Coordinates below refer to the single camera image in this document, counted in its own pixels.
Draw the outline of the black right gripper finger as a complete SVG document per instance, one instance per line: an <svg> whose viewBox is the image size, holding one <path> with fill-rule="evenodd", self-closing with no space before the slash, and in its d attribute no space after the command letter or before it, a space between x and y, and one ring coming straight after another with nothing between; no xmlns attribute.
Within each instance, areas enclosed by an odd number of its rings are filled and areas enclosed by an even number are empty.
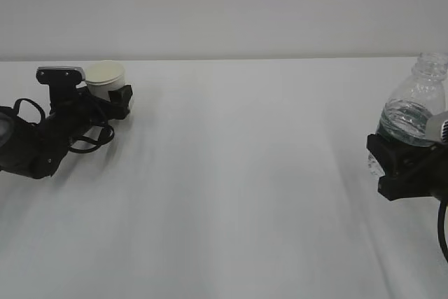
<svg viewBox="0 0 448 299"><path fill-rule="evenodd" d="M369 134L367 150L377 160L386 176L413 177L416 179L432 179L433 168L428 158L433 153L434 143L424 146L410 145L397 139Z"/></svg>

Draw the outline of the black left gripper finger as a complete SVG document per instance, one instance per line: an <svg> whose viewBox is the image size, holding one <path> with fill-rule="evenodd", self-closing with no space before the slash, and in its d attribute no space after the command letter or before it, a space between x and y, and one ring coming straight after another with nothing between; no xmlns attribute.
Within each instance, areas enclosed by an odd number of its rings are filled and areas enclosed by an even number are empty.
<svg viewBox="0 0 448 299"><path fill-rule="evenodd" d="M130 101L133 97L131 85L108 91L109 100L103 103L103 111L109 120L124 120L130 114Z"/></svg>

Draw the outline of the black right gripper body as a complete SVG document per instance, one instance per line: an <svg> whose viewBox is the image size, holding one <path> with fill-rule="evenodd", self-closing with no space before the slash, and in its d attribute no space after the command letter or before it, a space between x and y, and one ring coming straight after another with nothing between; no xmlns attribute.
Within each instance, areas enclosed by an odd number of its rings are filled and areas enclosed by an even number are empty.
<svg viewBox="0 0 448 299"><path fill-rule="evenodd" d="M434 197L437 200L447 196L447 147L434 146L431 158L433 168L432 179L416 179L413 177L394 178L385 174L379 178L378 192L389 201Z"/></svg>

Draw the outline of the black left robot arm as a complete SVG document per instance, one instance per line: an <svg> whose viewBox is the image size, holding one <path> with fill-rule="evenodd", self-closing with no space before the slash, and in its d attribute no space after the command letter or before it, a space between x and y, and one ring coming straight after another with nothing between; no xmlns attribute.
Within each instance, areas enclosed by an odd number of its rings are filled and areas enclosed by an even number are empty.
<svg viewBox="0 0 448 299"><path fill-rule="evenodd" d="M50 114L28 98L1 107L1 170L42 179L52 176L67 153L91 153L111 142L111 120L130 113L132 86L109 92L110 100L84 86L50 98Z"/></svg>

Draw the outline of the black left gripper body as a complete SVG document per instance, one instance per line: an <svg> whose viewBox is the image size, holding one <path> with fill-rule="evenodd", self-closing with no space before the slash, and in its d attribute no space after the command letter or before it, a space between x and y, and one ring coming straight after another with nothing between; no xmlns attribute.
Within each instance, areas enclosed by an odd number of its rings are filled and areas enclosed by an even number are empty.
<svg viewBox="0 0 448 299"><path fill-rule="evenodd" d="M92 95L84 86L48 86L50 114L34 126L36 145L72 145L84 141L105 145L114 136L114 129L103 111L106 101Z"/></svg>

